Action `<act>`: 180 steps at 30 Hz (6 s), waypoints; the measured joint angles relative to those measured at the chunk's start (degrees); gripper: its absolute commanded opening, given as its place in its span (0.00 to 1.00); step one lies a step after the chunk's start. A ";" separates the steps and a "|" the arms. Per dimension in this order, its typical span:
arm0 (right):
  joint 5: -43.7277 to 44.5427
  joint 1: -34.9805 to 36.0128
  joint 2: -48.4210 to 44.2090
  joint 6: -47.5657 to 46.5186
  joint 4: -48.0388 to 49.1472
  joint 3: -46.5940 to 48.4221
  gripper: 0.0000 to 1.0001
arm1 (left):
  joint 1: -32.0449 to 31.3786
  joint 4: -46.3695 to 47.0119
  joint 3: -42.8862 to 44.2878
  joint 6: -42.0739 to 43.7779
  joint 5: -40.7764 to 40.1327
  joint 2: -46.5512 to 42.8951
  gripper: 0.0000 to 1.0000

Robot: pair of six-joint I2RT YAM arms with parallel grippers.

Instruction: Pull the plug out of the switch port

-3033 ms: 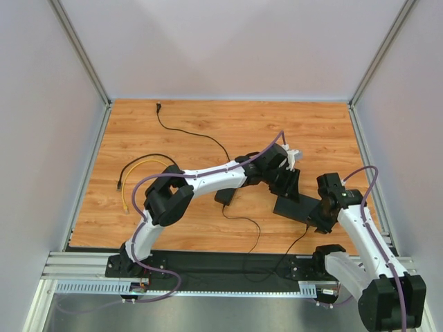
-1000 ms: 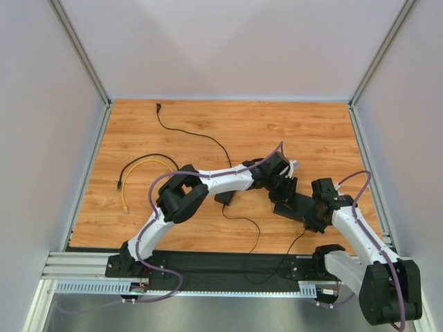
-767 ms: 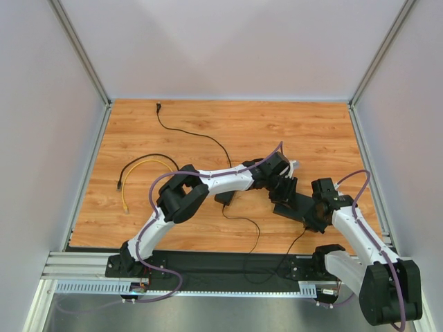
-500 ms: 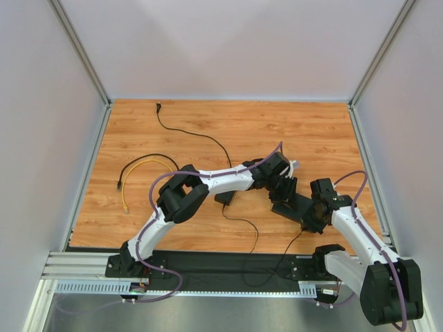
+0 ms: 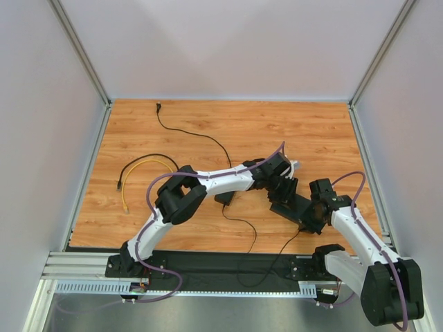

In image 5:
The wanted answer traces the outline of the black network switch box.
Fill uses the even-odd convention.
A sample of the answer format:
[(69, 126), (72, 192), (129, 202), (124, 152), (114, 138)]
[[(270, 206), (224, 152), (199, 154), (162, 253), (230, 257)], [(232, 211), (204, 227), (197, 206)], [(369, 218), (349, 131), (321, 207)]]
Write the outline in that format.
[(313, 234), (311, 222), (311, 201), (299, 194), (294, 194), (286, 203), (273, 202), (270, 211), (298, 225), (301, 232)]

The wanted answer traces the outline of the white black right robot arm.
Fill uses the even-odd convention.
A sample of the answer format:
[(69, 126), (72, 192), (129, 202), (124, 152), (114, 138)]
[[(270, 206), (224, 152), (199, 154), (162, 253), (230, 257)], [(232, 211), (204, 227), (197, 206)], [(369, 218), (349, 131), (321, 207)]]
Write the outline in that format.
[(319, 246), (312, 255), (317, 270), (347, 284), (374, 326), (394, 324), (404, 331), (409, 321), (423, 318), (419, 265), (389, 248), (365, 222), (356, 200), (339, 196), (328, 178), (312, 181), (309, 188), (311, 203), (300, 219), (302, 225), (317, 234), (332, 226), (356, 254), (352, 257), (338, 244)]

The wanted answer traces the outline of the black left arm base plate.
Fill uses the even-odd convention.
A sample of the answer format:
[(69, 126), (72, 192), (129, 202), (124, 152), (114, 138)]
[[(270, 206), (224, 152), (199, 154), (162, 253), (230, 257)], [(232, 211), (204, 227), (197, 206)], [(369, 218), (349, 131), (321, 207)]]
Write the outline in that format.
[(146, 266), (135, 262), (126, 267), (120, 255), (110, 256), (107, 260), (105, 269), (105, 277), (109, 278), (142, 278), (147, 279), (153, 277), (155, 279), (166, 278), (165, 272), (159, 272), (147, 268)]

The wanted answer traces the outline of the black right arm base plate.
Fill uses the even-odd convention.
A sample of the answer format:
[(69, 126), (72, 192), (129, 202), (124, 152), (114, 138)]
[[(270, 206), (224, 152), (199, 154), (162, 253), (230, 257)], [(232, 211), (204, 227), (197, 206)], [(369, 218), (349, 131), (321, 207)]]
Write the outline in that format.
[(330, 279), (324, 263), (312, 256), (293, 256), (289, 259), (290, 277), (297, 281), (326, 281)]

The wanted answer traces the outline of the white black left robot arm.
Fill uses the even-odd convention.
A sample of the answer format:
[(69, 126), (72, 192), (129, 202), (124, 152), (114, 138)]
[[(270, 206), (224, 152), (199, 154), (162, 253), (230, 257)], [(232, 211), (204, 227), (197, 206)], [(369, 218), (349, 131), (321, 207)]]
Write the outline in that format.
[(152, 213), (145, 225), (120, 249), (120, 268), (130, 277), (141, 275), (142, 261), (152, 256), (157, 243), (174, 225), (191, 219), (205, 198), (231, 192), (266, 189), (286, 203), (296, 191), (293, 173), (300, 167), (278, 152), (265, 159), (246, 161), (237, 167), (211, 172), (195, 171), (189, 165), (164, 174), (167, 181), (149, 204)]

